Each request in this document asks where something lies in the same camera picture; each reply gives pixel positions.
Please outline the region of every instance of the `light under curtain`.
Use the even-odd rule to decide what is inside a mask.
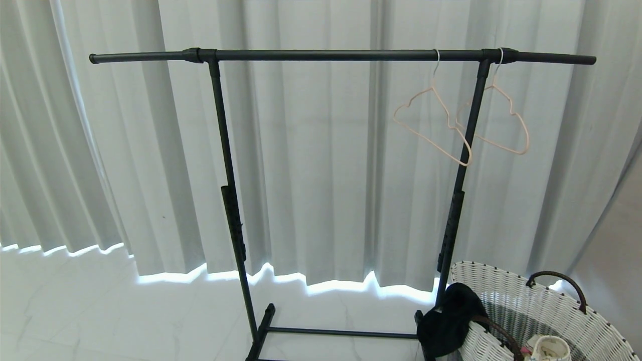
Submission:
[[[0,2],[3,246],[123,242],[141,275],[234,269],[206,66],[95,66],[89,53],[480,49],[595,55],[591,67],[502,66],[530,132],[515,156],[476,140],[454,260],[567,271],[604,211],[642,114],[642,3],[622,1]],[[248,249],[309,284],[432,290],[457,165],[392,122],[434,63],[226,62],[223,91]],[[454,114],[476,64],[440,64]],[[400,120],[453,154],[434,98]],[[504,98],[478,133],[520,148]]]

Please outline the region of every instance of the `basket handle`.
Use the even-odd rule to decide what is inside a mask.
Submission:
[[[522,355],[521,348],[519,347],[519,344],[517,343],[517,341],[513,338],[513,336],[509,335],[508,332],[506,332],[506,330],[501,328],[500,325],[496,324],[495,322],[492,322],[487,317],[479,316],[479,315],[473,316],[473,321],[487,324],[490,327],[497,330],[499,333],[501,333],[508,340],[508,349],[513,354],[513,361],[524,360],[524,356]]]
[[[557,278],[561,278],[564,281],[570,283],[571,286],[575,288],[575,291],[577,292],[577,294],[580,296],[580,311],[586,314],[586,297],[584,297],[584,293],[582,292],[582,289],[580,289],[580,286],[578,286],[577,283],[573,281],[572,278],[570,278],[565,274],[555,272],[555,271],[541,271],[541,272],[533,273],[533,275],[530,276],[530,278],[528,278],[528,281],[526,282],[526,286],[529,286],[532,288],[533,285],[535,284],[535,278],[539,276],[554,276]]]

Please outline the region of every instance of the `black garment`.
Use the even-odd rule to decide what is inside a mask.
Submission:
[[[442,302],[428,311],[417,325],[417,338],[426,356],[434,360],[462,347],[468,335],[468,323],[474,315],[488,317],[473,290],[463,283],[448,286]]]

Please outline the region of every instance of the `clothes rack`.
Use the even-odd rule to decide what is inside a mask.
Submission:
[[[218,50],[189,48],[183,51],[160,51],[147,53],[120,53],[120,54],[91,54],[89,60],[93,64],[110,62],[144,62],[157,60],[185,60],[193,63],[207,63],[209,65],[212,88],[214,91],[214,102],[218,118],[221,143],[223,147],[223,160],[227,185],[221,187],[225,214],[230,229],[232,248],[239,272],[241,291],[245,302],[250,332],[252,334],[252,346],[246,361],[271,361],[260,358],[261,348],[269,332],[274,333],[298,333],[307,335],[334,335],[349,337],[379,337],[388,339],[409,339],[416,340],[415,333],[388,333],[351,330],[318,330],[310,328],[288,328],[272,326],[272,317],[276,311],[274,304],[270,303],[265,310],[263,319],[259,326],[256,324],[254,307],[250,295],[250,288],[245,271],[245,244],[243,243],[243,231],[241,229],[241,216],[239,213],[238,197],[236,194],[236,183],[234,181],[234,167],[232,166],[232,152],[230,150],[229,135],[227,132],[227,120],[223,106],[223,91],[221,88],[221,71],[219,63],[229,60],[244,61],[436,61],[442,62],[478,62],[477,81],[473,93],[471,111],[468,118],[465,138],[472,146],[477,119],[482,104],[483,91],[489,75],[490,65],[513,62],[540,62],[558,64],[592,65],[596,58],[585,55],[553,54],[553,53],[524,53],[514,49],[479,49],[479,50]],[[464,146],[460,157],[462,163],[468,161],[468,152]],[[455,179],[455,188],[451,199],[450,211],[448,214],[444,240],[438,258],[437,271],[440,272],[439,286],[437,291],[437,302],[439,302],[446,289],[448,272],[453,257],[455,238],[459,226],[459,219],[462,214],[464,203],[464,178],[466,175],[465,166],[459,166]],[[423,316],[418,310],[415,313],[415,322],[419,322]]]

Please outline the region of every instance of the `pink hanger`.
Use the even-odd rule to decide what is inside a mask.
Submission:
[[[425,140],[425,141],[429,142],[430,144],[432,144],[433,146],[435,146],[435,148],[437,148],[443,154],[446,154],[448,157],[450,157],[450,159],[452,159],[455,162],[461,164],[462,166],[468,166],[471,163],[471,160],[473,159],[473,151],[471,150],[471,145],[466,141],[466,137],[464,136],[462,131],[456,125],[454,127],[450,125],[450,112],[448,111],[448,108],[446,107],[446,105],[442,101],[441,96],[439,96],[439,93],[437,92],[437,88],[435,88],[435,73],[437,72],[437,68],[439,67],[439,61],[440,61],[440,58],[441,58],[441,56],[439,55],[439,50],[435,49],[435,51],[437,52],[437,65],[435,66],[435,70],[433,70],[433,77],[430,80],[430,84],[431,84],[430,88],[428,88],[428,89],[426,89],[424,91],[420,91],[417,94],[415,94],[415,96],[410,98],[410,101],[408,102],[408,104],[400,105],[397,108],[397,110],[395,110],[394,114],[392,115],[392,120],[394,120],[395,123],[401,125],[402,127],[408,129],[410,132],[413,132],[415,135],[423,138],[423,140]],[[430,91],[435,93],[435,96],[437,96],[437,100],[439,101],[439,104],[441,104],[444,112],[446,112],[446,118],[447,118],[446,125],[448,126],[448,128],[451,129],[451,130],[457,131],[459,136],[464,141],[464,145],[466,146],[466,149],[468,150],[468,163],[463,163],[462,161],[460,161],[459,159],[454,157],[452,154],[450,154],[447,151],[445,151],[442,147],[438,146],[435,142],[433,142],[432,140],[428,139],[426,136],[420,134],[418,131],[414,130],[413,128],[410,128],[406,123],[403,123],[402,121],[397,120],[397,112],[399,111],[399,109],[401,109],[401,108],[410,108],[410,105],[412,104],[412,101],[416,97],[418,97],[418,96],[420,96],[422,94],[426,94],[427,92],[430,92]]]
[[[492,77],[492,84],[487,86],[486,88],[484,88],[484,91],[486,91],[488,89],[495,89],[502,96],[504,96],[504,98],[506,98],[508,100],[508,112],[510,113],[511,116],[515,116],[515,117],[517,117],[519,119],[519,122],[521,123],[521,126],[524,129],[524,134],[526,135],[526,145],[524,146],[524,149],[521,150],[521,151],[520,150],[514,150],[514,149],[507,148],[507,147],[505,147],[503,145],[499,145],[499,144],[497,144],[497,143],[495,143],[493,141],[490,141],[490,140],[480,136],[477,133],[475,133],[475,136],[477,138],[485,141],[486,143],[492,144],[492,145],[494,145],[494,146],[496,146],[498,148],[507,150],[507,151],[509,151],[511,153],[515,153],[515,154],[520,154],[521,155],[521,154],[525,154],[528,151],[528,147],[530,145],[530,140],[529,140],[529,136],[528,136],[528,129],[526,127],[526,123],[524,123],[524,119],[522,118],[522,116],[518,112],[514,112],[513,111],[513,99],[511,99],[511,97],[509,97],[508,94],[506,94],[506,92],[504,92],[502,89],[500,89],[497,86],[497,83],[496,83],[497,82],[497,71],[499,70],[499,66],[501,65],[501,63],[504,61],[504,50],[502,48],[500,48],[499,50],[501,51],[501,58],[499,59],[499,64],[497,64],[497,67],[495,68],[495,74]],[[459,109],[457,109],[457,114],[455,114],[455,124],[456,124],[456,126],[458,128],[461,127],[462,130],[465,130],[465,127],[464,127],[463,124],[459,123],[459,113],[462,111],[462,109],[464,107],[469,107],[471,105],[471,102],[472,102],[472,100],[469,100],[465,104],[461,105],[459,107]]]

